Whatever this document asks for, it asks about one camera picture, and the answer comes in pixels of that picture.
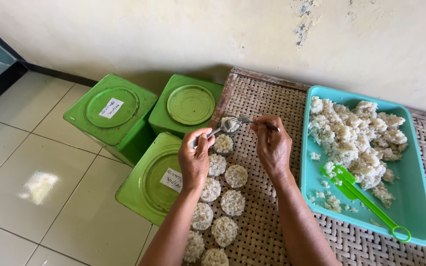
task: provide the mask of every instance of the handwritten label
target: handwritten label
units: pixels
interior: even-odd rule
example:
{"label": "handwritten label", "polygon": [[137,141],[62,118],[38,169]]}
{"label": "handwritten label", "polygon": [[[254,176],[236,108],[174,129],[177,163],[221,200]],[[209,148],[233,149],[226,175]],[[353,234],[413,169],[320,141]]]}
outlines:
{"label": "handwritten label", "polygon": [[168,168],[160,182],[180,193],[183,186],[182,174],[172,168]]}
{"label": "handwritten label", "polygon": [[112,118],[115,113],[121,108],[124,102],[120,100],[116,100],[115,98],[111,98],[108,104],[103,110],[99,113],[100,116],[104,116],[106,118]]}

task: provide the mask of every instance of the white tile floor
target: white tile floor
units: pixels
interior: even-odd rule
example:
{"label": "white tile floor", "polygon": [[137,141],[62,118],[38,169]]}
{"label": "white tile floor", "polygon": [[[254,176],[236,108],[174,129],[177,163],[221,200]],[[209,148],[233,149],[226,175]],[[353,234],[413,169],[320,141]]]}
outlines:
{"label": "white tile floor", "polygon": [[115,200],[132,169],[62,118],[89,89],[28,72],[0,97],[0,265],[135,265],[157,232]]}

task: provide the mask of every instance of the round lid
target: round lid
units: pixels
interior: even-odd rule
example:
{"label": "round lid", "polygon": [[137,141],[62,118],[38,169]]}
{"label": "round lid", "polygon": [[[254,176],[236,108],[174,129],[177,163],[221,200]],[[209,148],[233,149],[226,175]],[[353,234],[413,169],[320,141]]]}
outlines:
{"label": "round lid", "polygon": [[129,121],[138,108],[137,94],[128,88],[112,87],[93,95],[85,107],[85,115],[94,126],[111,128]]}
{"label": "round lid", "polygon": [[170,94],[167,111],[177,122],[196,125],[212,116],[215,105],[216,101],[209,90],[197,85],[186,85]]}
{"label": "round lid", "polygon": [[142,176],[142,192],[147,203],[163,214],[169,212],[178,197],[177,191],[160,182],[169,167],[180,172],[177,153],[177,146],[163,150],[151,161]]}

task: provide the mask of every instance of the cream wall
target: cream wall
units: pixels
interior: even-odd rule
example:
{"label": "cream wall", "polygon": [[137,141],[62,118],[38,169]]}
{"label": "cream wall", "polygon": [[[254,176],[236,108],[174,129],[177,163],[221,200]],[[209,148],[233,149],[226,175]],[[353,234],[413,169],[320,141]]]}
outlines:
{"label": "cream wall", "polygon": [[426,0],[0,0],[0,37],[33,64],[157,93],[237,65],[426,110]]}

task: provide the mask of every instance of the forearm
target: forearm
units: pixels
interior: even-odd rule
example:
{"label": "forearm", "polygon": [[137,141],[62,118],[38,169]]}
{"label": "forearm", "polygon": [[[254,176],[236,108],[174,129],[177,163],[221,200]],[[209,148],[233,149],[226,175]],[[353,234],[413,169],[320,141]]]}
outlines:
{"label": "forearm", "polygon": [[292,265],[340,265],[313,218],[292,173],[270,176],[277,192],[280,223]]}
{"label": "forearm", "polygon": [[139,266],[179,266],[201,190],[182,190],[147,248]]}

